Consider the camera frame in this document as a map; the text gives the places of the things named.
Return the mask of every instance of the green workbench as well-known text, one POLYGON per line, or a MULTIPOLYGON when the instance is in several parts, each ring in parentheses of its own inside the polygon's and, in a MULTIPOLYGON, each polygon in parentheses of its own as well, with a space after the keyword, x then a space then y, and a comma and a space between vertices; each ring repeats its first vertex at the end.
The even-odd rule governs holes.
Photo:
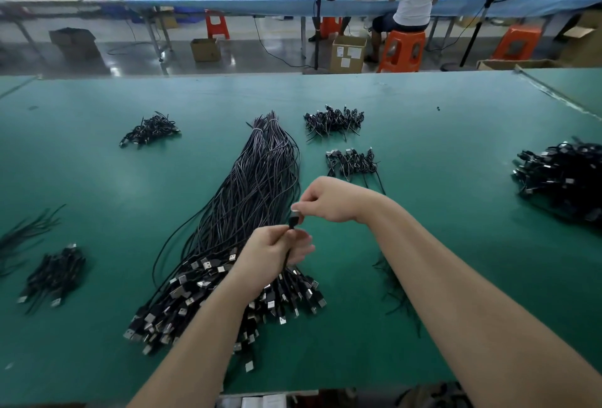
MULTIPOLYGON (((271 109, 299 144, 303 188, 326 174, 326 150, 372 146, 391 198, 602 370, 600 236, 530 207, 510 177, 521 150, 572 135, 602 142, 602 123, 519 75, 35 80, 0 100, 0 231, 67 206, 63 223, 26 252, 26 267, 0 280, 0 405, 133 396, 161 359, 122 337, 153 291, 154 258, 222 183, 249 137, 245 122, 271 109), (345 103, 365 111, 361 136, 305 143, 303 114, 345 103), (182 136, 120 149, 153 110, 169 113, 182 136), (61 307, 24 315, 16 298, 26 276, 43 252, 73 241, 90 261, 85 282, 61 307)), ((376 179, 369 184, 378 188, 376 179)), ((262 326, 257 370, 235 373, 226 391, 452 377, 424 330, 418 337, 406 314, 386 315, 396 302, 372 268, 379 250, 368 230, 318 219, 304 227, 317 252, 301 267, 320 282, 328 305, 316 316, 262 326)))

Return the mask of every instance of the concrete floor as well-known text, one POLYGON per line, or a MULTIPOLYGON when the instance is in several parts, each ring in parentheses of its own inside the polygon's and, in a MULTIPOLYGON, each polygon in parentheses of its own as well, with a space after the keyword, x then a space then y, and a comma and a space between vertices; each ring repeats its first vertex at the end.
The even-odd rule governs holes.
MULTIPOLYGON (((183 24, 170 29, 173 51, 165 53, 163 64, 158 62, 154 49, 149 42, 146 27, 129 21, 117 19, 37 19, 25 22, 25 26, 36 41, 44 58, 40 60, 35 51, 26 43, 21 32, 14 24, 0 24, 0 74, 32 75, 40 74, 46 78, 82 78, 95 76, 181 76, 196 74, 233 74, 233 73, 301 73, 304 65, 313 65, 314 44, 307 44, 307 58, 300 54, 300 20, 298 18, 278 20, 275 18, 227 17, 231 40, 220 40, 222 52, 220 62, 195 63, 190 51, 193 38, 206 38, 205 23, 183 24), (102 57, 92 61, 67 62, 60 50, 50 43, 48 32, 63 27, 89 29, 96 37, 102 57)), ((308 19, 308 36, 312 24, 308 19)), ((431 49, 440 44, 448 23, 441 20, 433 37, 431 49)), ((474 65, 480 59, 488 58, 506 27, 485 25, 473 47, 468 64, 474 65)), ((157 31, 162 38, 162 31, 157 31)), ((352 35, 365 36, 367 31, 359 18, 353 18, 349 30, 352 35)), ((421 70, 438 70, 441 63, 459 62, 468 44, 473 29, 464 30, 454 26, 449 43, 442 54, 437 51, 425 52, 421 70)), ((320 43, 320 61, 322 68, 328 69, 332 39, 320 43)), ((550 57, 557 46, 551 38, 543 38, 534 58, 550 57)), ((363 73, 374 72, 375 65, 364 65, 363 73)))

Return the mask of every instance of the hand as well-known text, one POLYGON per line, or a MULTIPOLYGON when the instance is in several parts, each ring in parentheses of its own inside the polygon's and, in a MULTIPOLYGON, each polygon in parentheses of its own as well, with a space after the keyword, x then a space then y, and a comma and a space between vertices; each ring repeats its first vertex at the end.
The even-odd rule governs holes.
POLYGON ((311 240, 305 230, 289 229, 285 224, 258 227, 247 240, 228 277, 237 279, 237 284, 245 289, 251 301, 282 271, 289 250, 288 264, 299 263, 315 251, 311 240))
POLYGON ((319 177, 302 194, 291 210, 305 216, 319 216, 328 221, 355 220, 365 224, 366 214, 379 197, 375 191, 332 177, 319 177))

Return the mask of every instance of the plastic stool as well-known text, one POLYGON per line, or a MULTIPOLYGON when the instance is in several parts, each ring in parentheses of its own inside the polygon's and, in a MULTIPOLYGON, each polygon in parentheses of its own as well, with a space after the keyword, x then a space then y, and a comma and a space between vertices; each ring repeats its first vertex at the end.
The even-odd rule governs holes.
POLYGON ((210 10, 205 10, 205 22, 207 23, 207 37, 209 39, 213 39, 214 35, 222 34, 226 37, 226 40, 230 40, 230 33, 228 32, 228 26, 226 25, 226 20, 219 12, 212 12, 210 10), (220 22, 219 24, 213 24, 211 22, 211 16, 219 16, 220 22))
POLYGON ((501 38, 499 45, 495 49, 492 59, 504 59, 506 61, 523 61, 531 58, 533 50, 541 37, 541 28, 537 26, 523 26, 513 24, 501 38), (513 42, 522 42, 523 46, 517 54, 508 53, 510 44, 513 42))
POLYGON ((339 33, 341 31, 342 18, 333 18, 325 16, 320 23, 320 37, 328 38, 330 34, 339 33))
POLYGON ((418 72, 422 61, 422 51, 425 47, 425 32, 397 32, 392 31, 387 36, 385 52, 380 59, 376 73, 382 70, 389 72, 418 72), (387 52, 396 42, 395 53, 387 56, 387 52), (418 54, 413 56, 414 47, 418 45, 418 54))

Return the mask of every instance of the white label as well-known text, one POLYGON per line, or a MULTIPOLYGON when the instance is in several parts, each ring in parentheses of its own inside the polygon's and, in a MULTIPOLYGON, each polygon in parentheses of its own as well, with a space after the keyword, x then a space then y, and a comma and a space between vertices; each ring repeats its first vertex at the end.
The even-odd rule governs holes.
POLYGON ((347 54, 349 54, 352 59, 359 59, 362 57, 362 49, 355 46, 350 46, 347 49, 347 54))

